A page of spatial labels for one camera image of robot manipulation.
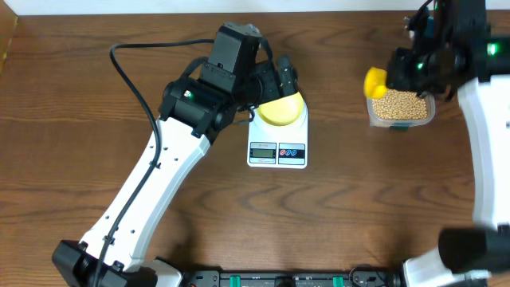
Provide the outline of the yellow plastic scoop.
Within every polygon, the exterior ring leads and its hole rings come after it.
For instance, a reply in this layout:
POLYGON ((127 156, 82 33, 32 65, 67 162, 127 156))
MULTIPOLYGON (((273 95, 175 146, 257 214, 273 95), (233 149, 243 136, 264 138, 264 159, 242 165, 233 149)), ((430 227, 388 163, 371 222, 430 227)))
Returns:
POLYGON ((386 77, 386 70, 371 67, 365 76, 363 84, 364 96, 372 100, 383 98, 388 91, 386 77))

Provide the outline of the yellow plastic bowl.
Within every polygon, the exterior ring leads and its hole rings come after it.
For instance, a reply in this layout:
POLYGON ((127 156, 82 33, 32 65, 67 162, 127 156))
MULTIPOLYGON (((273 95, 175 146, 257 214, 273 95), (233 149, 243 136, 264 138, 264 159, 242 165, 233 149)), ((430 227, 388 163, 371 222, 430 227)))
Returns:
POLYGON ((259 117, 272 126, 286 126, 295 122, 304 110, 304 98, 297 92, 257 108, 259 117))

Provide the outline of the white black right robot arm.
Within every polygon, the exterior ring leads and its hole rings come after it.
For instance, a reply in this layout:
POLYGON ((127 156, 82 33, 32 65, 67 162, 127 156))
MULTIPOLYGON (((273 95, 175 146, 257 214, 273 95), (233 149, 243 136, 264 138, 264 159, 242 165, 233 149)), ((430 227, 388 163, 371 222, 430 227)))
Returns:
POLYGON ((406 19, 386 86, 457 99, 472 152, 473 225, 441 231, 435 249, 402 265, 404 286, 484 286, 509 269, 509 39, 482 1, 428 1, 406 19))

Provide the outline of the white digital kitchen scale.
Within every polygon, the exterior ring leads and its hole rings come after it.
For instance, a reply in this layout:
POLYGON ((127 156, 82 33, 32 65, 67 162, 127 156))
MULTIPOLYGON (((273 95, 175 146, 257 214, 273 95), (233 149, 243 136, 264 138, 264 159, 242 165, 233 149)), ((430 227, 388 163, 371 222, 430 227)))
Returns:
POLYGON ((255 110, 249 123, 247 164, 250 167, 304 169, 308 165, 308 108, 292 124, 272 126, 255 110))

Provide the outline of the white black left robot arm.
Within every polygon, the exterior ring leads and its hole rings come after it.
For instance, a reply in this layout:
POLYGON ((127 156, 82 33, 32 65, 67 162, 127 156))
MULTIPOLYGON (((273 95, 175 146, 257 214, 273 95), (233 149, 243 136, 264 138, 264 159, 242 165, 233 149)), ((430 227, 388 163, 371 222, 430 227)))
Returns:
POLYGON ((235 74, 195 58, 164 90, 159 117, 143 154, 112 204, 79 241, 61 241, 52 262, 69 286, 180 286, 182 273, 163 259, 146 259, 165 210, 195 164, 237 111, 297 92, 297 75, 281 56, 254 63, 232 93, 221 79, 235 74))

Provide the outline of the cardboard box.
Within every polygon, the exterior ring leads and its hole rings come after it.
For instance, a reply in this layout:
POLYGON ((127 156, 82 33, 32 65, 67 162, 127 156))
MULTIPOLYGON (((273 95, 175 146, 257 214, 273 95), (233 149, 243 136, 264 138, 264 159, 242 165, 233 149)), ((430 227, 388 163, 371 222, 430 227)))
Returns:
POLYGON ((18 16, 12 9, 1 0, 0 5, 0 70, 3 67, 7 58, 7 53, 11 45, 14 31, 18 23, 18 16))

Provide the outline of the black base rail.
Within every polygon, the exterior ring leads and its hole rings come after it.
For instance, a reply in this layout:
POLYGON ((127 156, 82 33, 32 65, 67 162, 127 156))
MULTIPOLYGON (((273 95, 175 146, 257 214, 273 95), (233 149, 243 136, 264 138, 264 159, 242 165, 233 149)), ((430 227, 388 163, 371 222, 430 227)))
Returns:
POLYGON ((179 287, 399 287, 399 275, 384 269, 355 267, 349 271, 226 272, 199 270, 183 274, 179 287))

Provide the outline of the clear container of soybeans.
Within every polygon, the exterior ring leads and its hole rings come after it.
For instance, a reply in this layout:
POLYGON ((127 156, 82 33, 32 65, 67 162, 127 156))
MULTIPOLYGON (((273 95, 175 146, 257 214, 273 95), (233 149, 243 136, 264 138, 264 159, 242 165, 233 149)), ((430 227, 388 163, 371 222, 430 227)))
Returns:
POLYGON ((411 128, 428 124, 435 115, 435 99, 426 94, 389 90, 380 99, 367 99, 370 124, 379 128, 411 128))

